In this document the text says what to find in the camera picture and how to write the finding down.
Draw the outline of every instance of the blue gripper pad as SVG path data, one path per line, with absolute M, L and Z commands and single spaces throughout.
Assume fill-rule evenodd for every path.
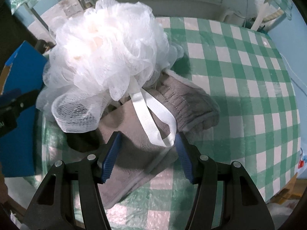
M 115 139 L 113 140 L 112 146 L 110 147 L 104 162 L 102 163 L 102 175 L 101 180 L 103 183 L 110 178 L 118 152 L 122 146 L 122 134 L 116 133 Z
M 201 155 L 196 146 L 189 144 L 182 132 L 176 134 L 175 148 L 182 165 L 185 178 L 191 184 L 197 184 L 202 178 L 203 169 L 200 167 L 198 157 Z

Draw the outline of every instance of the electrical outlet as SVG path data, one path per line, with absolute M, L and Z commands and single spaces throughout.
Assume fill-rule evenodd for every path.
M 67 8 L 64 9 L 64 13 L 66 14 L 67 17 L 71 17 L 73 15 L 75 15 L 78 12 L 83 11 L 83 9 L 81 8 L 80 4 L 75 3 Z
M 92 7 L 92 6 L 93 6 L 92 0 L 84 0 L 84 4 L 85 4 L 85 7 L 86 7 L 86 8 L 89 8 L 89 7 Z

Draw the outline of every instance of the table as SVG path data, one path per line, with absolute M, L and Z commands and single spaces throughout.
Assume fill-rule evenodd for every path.
M 217 162 L 241 162 L 265 201 L 295 174 L 299 159 L 299 115 L 285 65 L 269 36 L 246 28 L 196 18 L 157 18 L 184 57 L 173 70 L 202 87 L 220 106 L 219 124 L 187 136 Z M 36 163 L 41 174 L 25 177 L 36 188 L 53 163 L 79 160 L 54 123 L 38 125 L 42 144 Z M 75 213 L 82 220 L 78 193 Z M 180 162 L 107 210 L 112 229 L 184 229 L 196 186 Z M 219 184 L 214 225 L 221 210 Z

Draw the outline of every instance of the light blue wall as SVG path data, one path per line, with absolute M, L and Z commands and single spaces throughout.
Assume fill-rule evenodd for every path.
M 61 0 L 41 0 L 34 6 L 34 9 L 39 15 L 42 15 L 59 1 Z M 32 15 L 30 15 L 23 6 L 20 6 L 17 9 L 15 15 L 26 27 L 28 27 L 34 21 Z
M 294 6 L 292 20 L 287 19 L 280 22 L 269 31 L 269 36 L 275 43 L 278 51 L 285 56 L 291 69 L 289 71 L 294 82 L 297 107 L 300 113 L 301 146 L 307 154 L 307 25 Z

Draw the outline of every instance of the black clamp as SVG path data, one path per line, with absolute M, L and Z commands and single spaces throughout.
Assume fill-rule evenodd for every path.
M 122 134 L 114 132 L 83 160 L 57 161 L 35 193 L 23 221 L 27 230 L 82 230 L 74 218 L 71 181 L 79 181 L 86 230 L 111 230 L 97 184 L 110 177 L 121 147 Z M 215 230 L 274 230 L 274 223 L 257 187 L 239 162 L 216 163 L 178 133 L 175 146 L 186 178 L 199 184 L 185 230 L 210 230 L 215 210 L 217 182 L 224 182 L 221 224 Z
M 21 94 L 14 89 L 0 97 L 0 137 L 17 127 L 17 118 L 25 109 L 35 105 L 39 90 Z
M 79 182 L 86 230 L 111 230 L 97 184 L 110 177 L 122 134 L 114 132 L 107 144 L 76 163 L 56 161 L 43 179 L 27 209 L 24 229 L 82 230 L 76 226 L 71 181 Z
M 176 135 L 175 146 L 186 178 L 192 184 L 199 184 L 185 230 L 211 229 L 217 181 L 224 181 L 224 195 L 221 223 L 214 229 L 275 229 L 259 190 L 241 163 L 216 163 L 207 155 L 201 155 L 183 133 Z

